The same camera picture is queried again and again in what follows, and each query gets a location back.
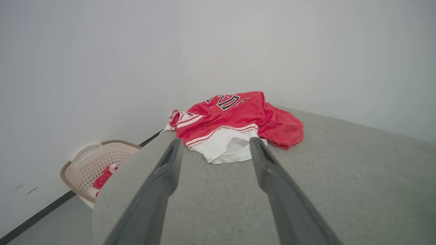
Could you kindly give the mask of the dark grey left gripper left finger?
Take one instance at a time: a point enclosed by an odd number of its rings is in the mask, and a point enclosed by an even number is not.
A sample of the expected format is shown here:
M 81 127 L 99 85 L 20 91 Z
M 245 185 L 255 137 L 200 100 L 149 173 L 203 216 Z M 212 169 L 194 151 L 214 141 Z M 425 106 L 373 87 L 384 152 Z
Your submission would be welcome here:
M 104 241 L 105 245 L 158 245 L 169 197 L 179 183 L 183 142 L 173 140 Z

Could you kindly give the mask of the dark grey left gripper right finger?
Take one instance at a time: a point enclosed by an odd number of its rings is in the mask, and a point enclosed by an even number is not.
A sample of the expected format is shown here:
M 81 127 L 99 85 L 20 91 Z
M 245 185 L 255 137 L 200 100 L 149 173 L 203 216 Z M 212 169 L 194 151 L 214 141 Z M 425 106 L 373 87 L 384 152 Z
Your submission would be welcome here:
M 250 139 L 260 188 L 267 194 L 282 245 L 341 245 L 342 242 L 260 138 Z

